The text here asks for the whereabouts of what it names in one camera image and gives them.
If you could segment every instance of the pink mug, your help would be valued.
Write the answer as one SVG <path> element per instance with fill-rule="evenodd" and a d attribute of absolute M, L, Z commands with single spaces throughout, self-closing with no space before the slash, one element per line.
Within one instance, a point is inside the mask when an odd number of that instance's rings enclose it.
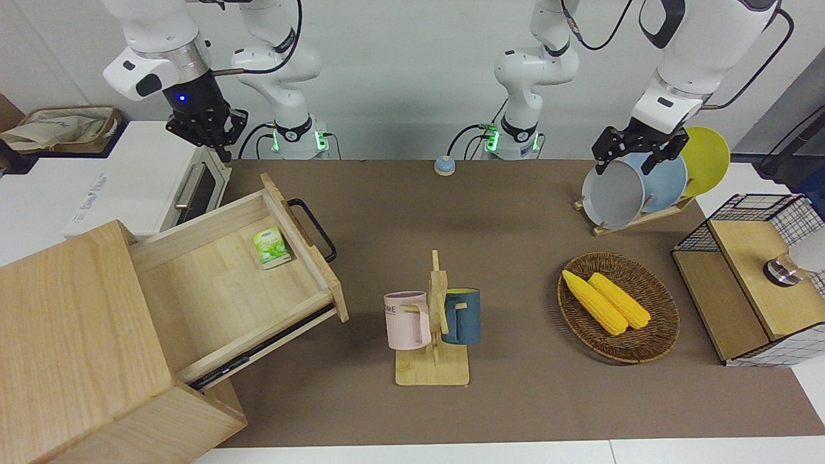
<path fill-rule="evenodd" d="M 426 292 L 398 291 L 384 295 L 384 315 L 390 348 L 418 349 L 432 341 Z"/>

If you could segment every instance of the yellow corn cob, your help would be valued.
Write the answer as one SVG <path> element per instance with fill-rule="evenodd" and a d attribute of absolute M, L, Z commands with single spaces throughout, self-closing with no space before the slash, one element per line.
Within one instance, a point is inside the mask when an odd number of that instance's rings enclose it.
<path fill-rule="evenodd" d="M 573 296 L 608 334 L 619 335 L 627 330 L 625 317 L 589 283 L 570 271 L 562 271 L 562 276 Z"/>
<path fill-rule="evenodd" d="M 641 329 L 650 322 L 650 313 L 620 286 L 611 282 L 599 272 L 594 272 L 588 280 L 627 319 L 630 327 Z"/>

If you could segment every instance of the wooden mug stand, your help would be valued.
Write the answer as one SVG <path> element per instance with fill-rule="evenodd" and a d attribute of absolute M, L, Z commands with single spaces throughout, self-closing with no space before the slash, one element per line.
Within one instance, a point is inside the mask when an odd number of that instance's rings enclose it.
<path fill-rule="evenodd" d="M 438 263 L 438 250 L 432 250 L 432 271 L 427 293 L 432 341 L 424 348 L 395 352 L 395 383 L 414 385 L 467 385 L 469 360 L 466 345 L 441 341 L 450 332 L 444 300 L 447 295 L 447 271 Z"/>
<path fill-rule="evenodd" d="M 687 188 L 687 186 L 690 185 L 692 181 L 692 178 L 687 179 L 687 184 L 685 185 L 685 188 Z M 653 195 L 648 195 L 648 197 L 644 200 L 642 208 L 644 208 L 652 199 Z M 605 224 L 602 222 L 601 224 L 598 224 L 596 225 L 596 227 L 593 228 L 593 235 L 596 237 L 601 237 L 602 235 L 612 234 L 613 232 L 617 232 L 619 230 L 629 229 L 630 227 L 633 227 L 635 225 L 645 224 L 652 220 L 662 219 L 663 217 L 668 217 L 670 215 L 681 213 L 685 210 L 685 208 L 688 207 L 688 205 L 690 205 L 693 202 L 694 199 L 695 196 L 683 196 L 679 198 L 679 200 L 677 200 L 676 203 L 673 204 L 673 206 L 670 206 L 667 209 L 657 211 L 655 213 L 639 213 L 639 215 L 636 216 L 636 219 L 630 221 L 630 223 L 627 224 L 625 227 L 620 227 L 619 229 L 607 229 L 604 226 Z M 579 198 L 573 203 L 573 209 L 575 209 L 576 211 L 583 211 L 583 204 L 584 195 L 582 195 L 581 198 Z"/>

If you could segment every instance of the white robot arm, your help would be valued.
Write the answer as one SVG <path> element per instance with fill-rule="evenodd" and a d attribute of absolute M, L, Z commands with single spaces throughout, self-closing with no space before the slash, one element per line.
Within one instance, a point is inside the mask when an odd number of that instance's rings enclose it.
<path fill-rule="evenodd" d="M 232 56 L 236 69 L 266 70 L 279 67 L 289 54 L 299 31 L 292 27 L 279 0 L 252 0 L 240 5 L 250 34 L 266 45 L 237 50 Z M 321 73 L 321 58 L 305 40 L 300 41 L 289 63 L 272 73 L 244 73 L 241 83 L 257 90 L 272 109 L 275 143 L 273 150 L 285 159 L 312 159 L 327 153 L 323 123 L 309 113 L 304 94 L 292 83 L 308 81 Z"/>
<path fill-rule="evenodd" d="M 575 11 L 578 0 L 569 0 L 568 6 Z M 496 79 L 508 99 L 485 149 L 501 159 L 523 159 L 535 151 L 544 103 L 533 88 L 570 82 L 578 73 L 578 54 L 570 46 L 560 0 L 536 0 L 530 32 L 541 46 L 508 50 L 496 60 Z"/>
<path fill-rule="evenodd" d="M 780 0 L 653 0 L 664 19 L 658 31 L 639 24 L 651 43 L 662 49 L 662 62 L 648 89 L 630 112 L 624 130 L 607 127 L 593 145 L 596 170 L 628 153 L 653 153 L 643 170 L 674 159 L 687 142 L 684 123 L 707 103 L 724 75 L 756 42 L 776 14 Z M 536 0 L 530 31 L 537 48 L 508 50 L 498 57 L 496 78 L 507 89 L 508 102 L 487 151 L 501 159 L 523 159 L 535 150 L 541 113 L 538 85 L 572 80 L 578 55 L 570 47 L 571 32 L 582 40 L 573 20 L 578 0 Z"/>
<path fill-rule="evenodd" d="M 675 159 L 687 143 L 682 129 L 716 92 L 725 74 L 767 28 L 780 0 L 659 0 L 658 31 L 644 34 L 662 49 L 662 62 L 630 112 L 624 130 L 607 127 L 592 147 L 596 170 L 629 153 L 652 153 L 642 166 Z"/>
<path fill-rule="evenodd" d="M 224 100 L 210 70 L 207 43 L 184 0 L 103 0 L 123 28 L 127 48 L 103 71 L 115 90 L 138 101 L 163 91 L 172 115 L 167 129 L 197 146 L 207 145 L 227 163 L 227 147 L 248 114 Z"/>
<path fill-rule="evenodd" d="M 318 53 L 299 42 L 299 24 L 278 0 L 198 0 L 239 5 L 249 33 L 265 42 L 237 50 L 233 69 L 213 72 L 208 43 L 186 10 L 186 0 L 102 0 L 123 28 L 127 48 L 103 72 L 106 81 L 131 100 L 163 91 L 172 116 L 167 129 L 195 145 L 207 145 L 228 162 L 226 147 L 238 140 L 248 119 L 224 100 L 215 76 L 237 74 L 270 103 L 273 149 L 284 158 L 311 159 L 326 150 L 323 124 L 306 107 L 304 94 L 290 86 L 317 77 Z"/>

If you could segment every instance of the brown table mat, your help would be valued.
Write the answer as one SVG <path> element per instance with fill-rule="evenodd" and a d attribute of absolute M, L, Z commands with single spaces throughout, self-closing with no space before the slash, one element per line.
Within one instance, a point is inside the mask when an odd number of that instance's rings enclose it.
<path fill-rule="evenodd" d="M 432 161 L 233 162 L 226 201 L 259 190 L 262 172 L 307 201 L 338 247 L 351 319 L 234 376 L 249 426 L 222 446 L 824 434 L 790 369 L 720 365 L 670 256 L 703 220 L 699 207 L 592 237 L 571 206 L 591 166 L 458 163 L 441 178 Z M 394 384 L 382 296 L 426 290 L 431 249 L 452 286 L 481 289 L 483 340 L 469 347 L 466 387 Z M 682 326 L 666 357 L 613 366 L 571 338 L 556 283 L 594 250 L 638 260 L 673 294 Z"/>

